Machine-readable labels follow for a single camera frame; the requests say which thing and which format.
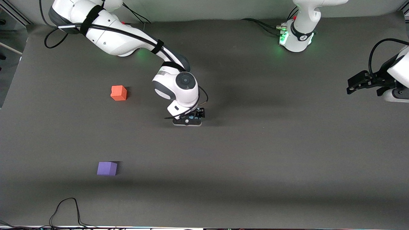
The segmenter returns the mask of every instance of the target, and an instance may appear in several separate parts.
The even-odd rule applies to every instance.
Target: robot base
[[[196,108],[192,112],[188,113],[185,116],[180,117],[179,119],[173,119],[173,125],[175,126],[201,126],[202,119],[205,117],[204,108]]]
[[[291,24],[294,22],[293,19],[288,20],[285,23],[282,23],[282,26],[287,26],[290,28]],[[305,41],[299,41],[297,36],[295,36],[290,29],[287,31],[281,31],[282,35],[280,36],[279,44],[284,46],[291,52],[301,52],[304,51],[309,44],[311,44],[311,39],[314,36],[314,33],[308,37]]]

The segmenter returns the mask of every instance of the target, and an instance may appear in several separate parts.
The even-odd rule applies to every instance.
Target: purple cube
[[[100,162],[98,164],[97,175],[115,176],[117,174],[117,164],[114,162]]]

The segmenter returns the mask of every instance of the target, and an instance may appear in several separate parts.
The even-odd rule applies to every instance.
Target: foam block
[[[115,101],[125,101],[127,91],[124,86],[112,86],[111,87],[111,97]]]
[[[117,164],[114,162],[100,162],[98,164],[97,175],[115,176],[117,174]]]

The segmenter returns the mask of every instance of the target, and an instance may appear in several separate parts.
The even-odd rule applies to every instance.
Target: green led light
[[[280,44],[284,45],[288,38],[288,31],[281,35]]]

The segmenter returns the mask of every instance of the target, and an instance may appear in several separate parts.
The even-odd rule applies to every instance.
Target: wall
[[[54,0],[43,0],[48,9]],[[43,24],[37,0],[9,0],[35,24]],[[191,21],[205,19],[238,20],[251,18],[286,18],[294,4],[291,0],[125,0],[131,9],[151,21]],[[396,11],[405,0],[350,0],[335,7],[322,7],[323,17],[377,16]],[[123,21],[137,19],[121,8],[115,14]]]

